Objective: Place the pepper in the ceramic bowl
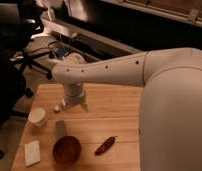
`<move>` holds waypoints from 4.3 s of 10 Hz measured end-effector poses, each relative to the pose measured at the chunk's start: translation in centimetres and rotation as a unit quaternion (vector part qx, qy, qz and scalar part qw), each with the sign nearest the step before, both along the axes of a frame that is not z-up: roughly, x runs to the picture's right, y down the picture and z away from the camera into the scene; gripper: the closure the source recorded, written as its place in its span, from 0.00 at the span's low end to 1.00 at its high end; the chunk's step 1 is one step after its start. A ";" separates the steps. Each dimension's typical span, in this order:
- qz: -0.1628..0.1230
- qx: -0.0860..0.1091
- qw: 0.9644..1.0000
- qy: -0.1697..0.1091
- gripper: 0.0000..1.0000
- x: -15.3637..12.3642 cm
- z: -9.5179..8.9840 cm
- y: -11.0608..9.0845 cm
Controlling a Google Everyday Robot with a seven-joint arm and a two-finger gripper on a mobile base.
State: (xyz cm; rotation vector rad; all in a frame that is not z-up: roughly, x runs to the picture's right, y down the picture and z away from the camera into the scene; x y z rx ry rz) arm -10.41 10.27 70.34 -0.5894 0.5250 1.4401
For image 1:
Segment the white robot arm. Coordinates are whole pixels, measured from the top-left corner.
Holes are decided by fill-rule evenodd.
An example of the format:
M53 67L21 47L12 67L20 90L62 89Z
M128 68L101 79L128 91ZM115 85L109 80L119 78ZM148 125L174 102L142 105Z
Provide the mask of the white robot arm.
M141 87L141 171L202 171L202 50L155 50L94 63L72 55L52 74L70 105L85 100L85 83Z

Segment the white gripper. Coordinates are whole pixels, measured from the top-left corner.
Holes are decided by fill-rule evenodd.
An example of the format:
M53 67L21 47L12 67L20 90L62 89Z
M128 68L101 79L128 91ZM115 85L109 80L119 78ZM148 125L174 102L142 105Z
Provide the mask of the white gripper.
M66 103L70 106L81 105L84 111L89 112L86 102L86 92L82 83L67 84L64 86L65 96L61 100L62 108L66 108Z

